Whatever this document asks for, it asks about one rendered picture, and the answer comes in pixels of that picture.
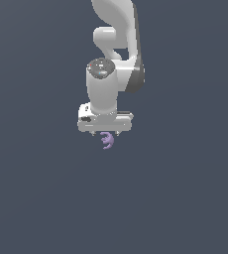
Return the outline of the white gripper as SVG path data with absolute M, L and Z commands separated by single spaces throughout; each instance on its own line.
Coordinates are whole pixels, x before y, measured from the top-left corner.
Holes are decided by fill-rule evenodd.
M 78 109 L 77 127 L 81 132 L 89 132 L 96 136 L 96 132 L 114 131 L 116 136 L 123 131 L 130 131 L 134 115 L 130 111 L 117 111 L 110 117 L 95 115 L 91 112 L 90 103 L 84 103 Z

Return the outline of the small purple curled object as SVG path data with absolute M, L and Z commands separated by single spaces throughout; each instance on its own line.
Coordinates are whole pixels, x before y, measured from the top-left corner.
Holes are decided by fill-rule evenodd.
M 102 136 L 101 141 L 104 144 L 103 149 L 110 149 L 114 144 L 114 137 L 112 134 L 110 132 L 101 132 L 100 135 Z

